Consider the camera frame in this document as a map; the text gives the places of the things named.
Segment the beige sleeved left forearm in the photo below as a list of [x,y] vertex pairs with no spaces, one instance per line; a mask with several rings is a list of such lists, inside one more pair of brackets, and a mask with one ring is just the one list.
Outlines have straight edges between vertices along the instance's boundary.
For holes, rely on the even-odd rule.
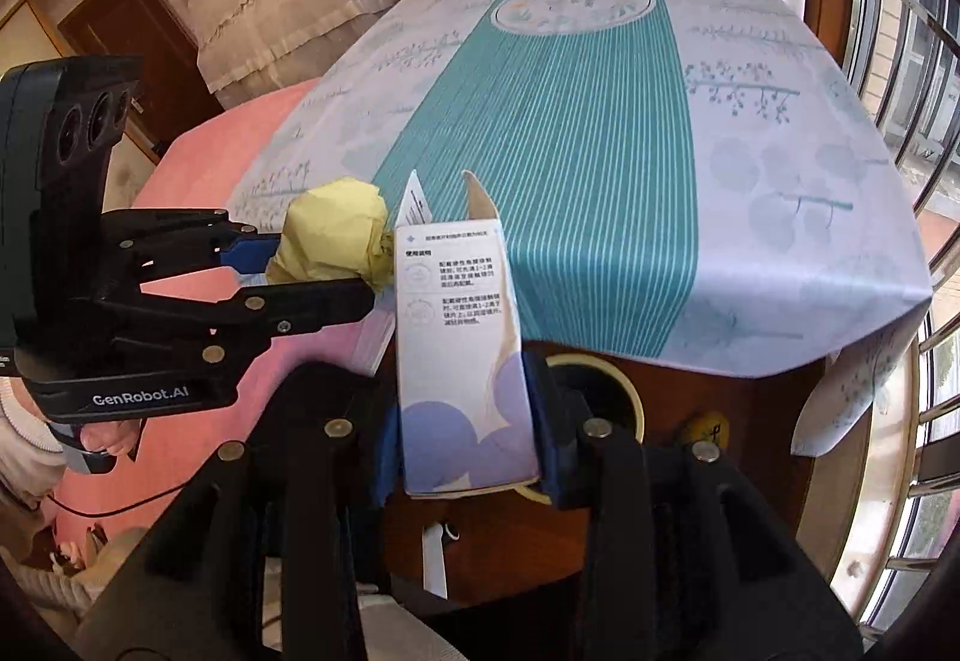
[[31,554],[32,541],[47,526],[43,502],[64,477],[60,441],[31,406],[25,386],[2,378],[2,547],[14,560]]

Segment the person's left hand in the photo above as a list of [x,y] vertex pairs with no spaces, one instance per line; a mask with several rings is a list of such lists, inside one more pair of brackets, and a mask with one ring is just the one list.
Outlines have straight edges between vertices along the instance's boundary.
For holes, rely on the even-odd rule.
[[135,459],[142,440],[143,420],[106,420],[80,429],[80,443],[87,453],[128,456]]

